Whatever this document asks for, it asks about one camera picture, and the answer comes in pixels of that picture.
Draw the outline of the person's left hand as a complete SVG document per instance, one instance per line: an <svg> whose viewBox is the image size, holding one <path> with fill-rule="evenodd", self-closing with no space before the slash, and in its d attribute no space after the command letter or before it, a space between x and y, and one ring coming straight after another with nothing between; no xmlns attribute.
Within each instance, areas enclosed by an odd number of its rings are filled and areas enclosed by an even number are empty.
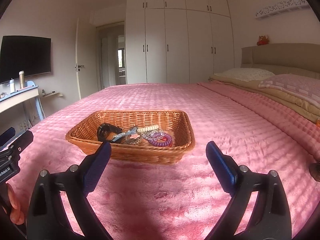
<svg viewBox="0 0 320 240"><path fill-rule="evenodd" d="M22 225L24 223L24 214L21 211L20 202L12 188L12 186L6 183L7 190L8 190L8 197L10 204L12 206L11 213L10 213L10 220L16 225Z"/></svg>

